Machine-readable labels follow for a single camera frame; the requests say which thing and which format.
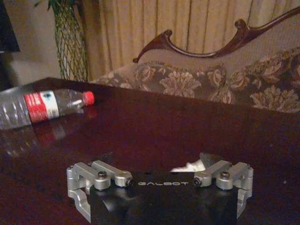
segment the dark wooden table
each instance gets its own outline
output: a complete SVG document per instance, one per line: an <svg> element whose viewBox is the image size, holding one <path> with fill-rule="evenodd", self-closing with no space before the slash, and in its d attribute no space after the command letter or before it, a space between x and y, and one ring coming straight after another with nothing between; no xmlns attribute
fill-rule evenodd
<svg viewBox="0 0 300 225"><path fill-rule="evenodd" d="M0 224L87 224L67 196L66 168L106 156L129 171L169 171L201 151L254 168L239 224L300 224L300 115L44 79L0 93L91 90L84 113L1 131Z"/></svg>

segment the silver metal bracket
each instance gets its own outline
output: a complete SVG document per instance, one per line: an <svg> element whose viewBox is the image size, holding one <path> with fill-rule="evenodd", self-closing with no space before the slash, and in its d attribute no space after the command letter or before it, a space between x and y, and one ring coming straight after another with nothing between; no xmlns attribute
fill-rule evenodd
<svg viewBox="0 0 300 225"><path fill-rule="evenodd" d="M131 185L132 175L102 161L94 161L90 166L76 163L67 169L67 194L75 201L76 209L90 222L90 205L87 196L90 187L104 190L110 187L111 180L121 188Z"/></svg>
<svg viewBox="0 0 300 225"><path fill-rule="evenodd" d="M237 218L246 207L246 200L252 196L254 171L246 163L237 163L232 166L231 162L220 160L204 171L196 172L194 183L199 187L211 185L212 179L216 179L216 186L222 190L230 190L233 186L238 191Z"/></svg>

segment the plastic water bottle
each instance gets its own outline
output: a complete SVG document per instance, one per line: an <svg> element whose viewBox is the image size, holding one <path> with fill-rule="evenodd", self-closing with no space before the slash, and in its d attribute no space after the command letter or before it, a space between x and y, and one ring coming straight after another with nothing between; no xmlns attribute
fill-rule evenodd
<svg viewBox="0 0 300 225"><path fill-rule="evenodd" d="M47 90L24 96L11 96L0 102L0 129L11 129L75 113L94 104L94 95L75 90Z"/></svg>

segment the logo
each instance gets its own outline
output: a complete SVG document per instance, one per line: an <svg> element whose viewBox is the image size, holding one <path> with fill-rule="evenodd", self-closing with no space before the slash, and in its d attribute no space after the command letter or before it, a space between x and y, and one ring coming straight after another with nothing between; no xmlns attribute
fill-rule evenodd
<svg viewBox="0 0 300 225"><path fill-rule="evenodd" d="M139 186L179 186L187 185L189 182L138 182Z"/></svg>
<svg viewBox="0 0 300 225"><path fill-rule="evenodd" d="M46 93L46 94L43 94L43 97L49 101L51 99L52 95L49 93Z"/></svg>

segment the wall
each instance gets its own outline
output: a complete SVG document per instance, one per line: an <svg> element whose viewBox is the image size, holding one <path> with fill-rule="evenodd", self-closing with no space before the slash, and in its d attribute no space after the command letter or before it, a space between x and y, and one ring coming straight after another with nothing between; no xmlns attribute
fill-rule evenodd
<svg viewBox="0 0 300 225"><path fill-rule="evenodd" d="M54 39L54 15L48 1L4 0L21 52L2 55L14 86L46 77L60 77Z"/></svg>

